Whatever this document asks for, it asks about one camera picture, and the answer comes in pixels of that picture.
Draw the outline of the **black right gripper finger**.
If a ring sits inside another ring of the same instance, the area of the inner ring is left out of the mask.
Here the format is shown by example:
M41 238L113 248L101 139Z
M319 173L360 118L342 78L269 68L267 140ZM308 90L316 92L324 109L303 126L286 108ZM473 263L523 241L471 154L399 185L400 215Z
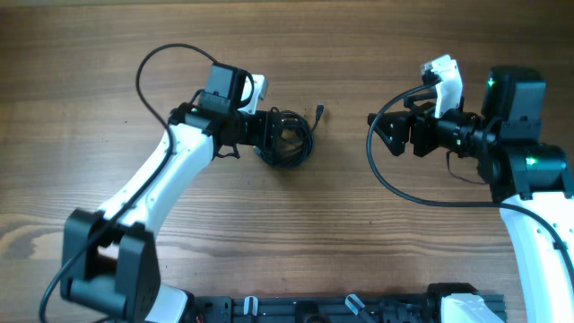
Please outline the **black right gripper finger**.
M400 125L375 126L374 132L383 140L387 149L394 155L404 153L409 141L409 129Z
M386 112L380 116L376 128L380 130L388 129L409 129L412 125L413 117L410 110Z

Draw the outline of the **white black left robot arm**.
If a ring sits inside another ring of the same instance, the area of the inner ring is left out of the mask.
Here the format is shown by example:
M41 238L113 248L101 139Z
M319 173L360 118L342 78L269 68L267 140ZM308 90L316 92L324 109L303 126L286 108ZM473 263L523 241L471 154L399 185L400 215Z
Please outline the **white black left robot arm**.
M192 293L161 280L156 239L191 181L221 148L263 142L261 74L214 63L207 85L170 112L152 155L93 213L76 209L64 229L60 296L115 322L194 319Z

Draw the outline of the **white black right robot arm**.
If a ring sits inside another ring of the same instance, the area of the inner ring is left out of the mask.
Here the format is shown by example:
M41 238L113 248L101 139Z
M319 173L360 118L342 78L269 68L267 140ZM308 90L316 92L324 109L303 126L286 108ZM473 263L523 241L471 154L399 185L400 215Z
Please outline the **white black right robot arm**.
M477 160L517 259L526 316L532 322L573 319L573 172L565 152L540 142L546 84L529 67L498 65L488 75L479 113L463 109L454 65L426 65L422 84L368 117L393 155L408 144L417 156L439 147Z

